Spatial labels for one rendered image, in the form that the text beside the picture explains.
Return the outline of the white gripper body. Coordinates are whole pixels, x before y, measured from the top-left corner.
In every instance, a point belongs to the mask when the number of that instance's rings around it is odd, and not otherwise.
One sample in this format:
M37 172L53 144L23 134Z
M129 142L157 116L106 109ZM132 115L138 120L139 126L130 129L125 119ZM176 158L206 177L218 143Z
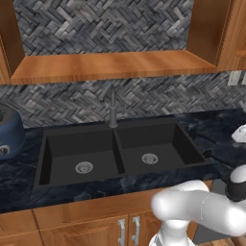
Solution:
M238 127L232 134L232 138L237 143L246 143L246 125Z

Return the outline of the wooden base cabinet door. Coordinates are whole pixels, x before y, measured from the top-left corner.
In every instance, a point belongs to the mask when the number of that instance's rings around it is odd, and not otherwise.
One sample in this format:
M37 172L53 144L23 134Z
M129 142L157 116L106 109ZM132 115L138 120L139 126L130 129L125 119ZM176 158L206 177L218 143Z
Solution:
M42 230L41 235L45 246L120 246L120 227L117 224L120 219L125 219L126 246L127 215Z
M132 236L135 235L136 223L133 221L134 217L139 217L140 230L138 244L132 240ZM159 231L161 222L150 211L130 213L128 224L128 246L149 246L149 242L152 237Z

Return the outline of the black double sink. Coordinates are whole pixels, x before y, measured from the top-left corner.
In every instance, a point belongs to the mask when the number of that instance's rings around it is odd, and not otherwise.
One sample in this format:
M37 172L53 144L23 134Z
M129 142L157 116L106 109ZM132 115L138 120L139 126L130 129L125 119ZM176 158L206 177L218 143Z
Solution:
M208 164L173 116L52 129L43 133L34 188Z

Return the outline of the wooden panel under sink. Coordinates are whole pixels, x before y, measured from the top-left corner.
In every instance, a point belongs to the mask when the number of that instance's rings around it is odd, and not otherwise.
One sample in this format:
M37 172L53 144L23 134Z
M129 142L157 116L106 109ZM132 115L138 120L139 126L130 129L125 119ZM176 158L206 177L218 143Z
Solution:
M106 198L34 209L39 227L53 229L73 223L86 222L131 212L147 211L153 195L160 189L151 189Z

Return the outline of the dark grey tap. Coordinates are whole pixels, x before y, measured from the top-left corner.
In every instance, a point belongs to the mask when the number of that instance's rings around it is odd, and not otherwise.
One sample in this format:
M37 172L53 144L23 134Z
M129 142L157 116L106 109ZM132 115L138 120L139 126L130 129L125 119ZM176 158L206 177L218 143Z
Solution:
M110 105L110 127L117 127L117 119L116 119L116 98L115 98L115 88L111 86L111 105Z

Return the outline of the blue round appliance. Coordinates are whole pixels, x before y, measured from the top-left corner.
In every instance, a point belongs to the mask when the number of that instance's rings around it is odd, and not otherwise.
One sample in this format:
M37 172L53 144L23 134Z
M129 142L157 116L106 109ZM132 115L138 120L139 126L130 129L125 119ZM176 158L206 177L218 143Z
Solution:
M20 114L0 105L0 160L16 156L25 143L25 131Z

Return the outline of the wooden drawer front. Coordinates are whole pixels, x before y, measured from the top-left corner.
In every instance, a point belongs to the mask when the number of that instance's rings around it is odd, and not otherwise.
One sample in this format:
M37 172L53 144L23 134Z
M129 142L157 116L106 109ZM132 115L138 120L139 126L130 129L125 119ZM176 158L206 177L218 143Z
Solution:
M0 235L30 233L36 223L29 209L0 214Z
M0 233L0 246L43 246L38 231L4 234Z

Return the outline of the white wall socket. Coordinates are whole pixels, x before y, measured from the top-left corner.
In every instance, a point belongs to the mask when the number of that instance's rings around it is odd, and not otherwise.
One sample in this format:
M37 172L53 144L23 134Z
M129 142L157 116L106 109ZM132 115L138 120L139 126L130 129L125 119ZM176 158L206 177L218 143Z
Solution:
M240 74L241 74L240 71L232 71L229 77L228 85L236 86L238 84Z

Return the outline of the wooden wall cabinet door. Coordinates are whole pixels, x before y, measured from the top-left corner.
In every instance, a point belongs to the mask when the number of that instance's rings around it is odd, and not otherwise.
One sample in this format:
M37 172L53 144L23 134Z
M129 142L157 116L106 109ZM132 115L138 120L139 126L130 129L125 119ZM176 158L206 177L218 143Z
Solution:
M246 0L233 0L217 70L246 70Z
M0 85L11 84L11 73L4 50L3 40L0 36Z

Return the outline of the open wooden wall cabinet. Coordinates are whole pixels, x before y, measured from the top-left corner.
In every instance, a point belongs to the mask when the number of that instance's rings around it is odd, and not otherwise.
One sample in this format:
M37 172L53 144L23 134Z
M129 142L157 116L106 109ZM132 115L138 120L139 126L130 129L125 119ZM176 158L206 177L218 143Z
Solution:
M232 0L195 0L184 50L27 57L12 0L0 0L0 36L11 85L214 72L231 3Z

